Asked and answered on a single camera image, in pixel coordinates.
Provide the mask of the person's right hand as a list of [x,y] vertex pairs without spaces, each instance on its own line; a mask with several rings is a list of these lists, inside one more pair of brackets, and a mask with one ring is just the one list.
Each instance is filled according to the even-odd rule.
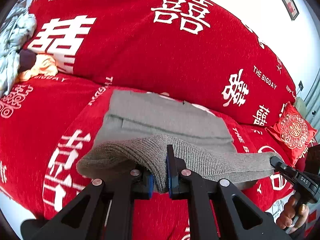
[[296,204],[297,200],[294,195],[292,195],[288,202],[284,205],[282,213],[276,220],[277,226],[279,226],[281,229],[290,228],[290,232],[295,232],[306,222],[309,215],[309,207],[305,204],[302,204],[296,213]]

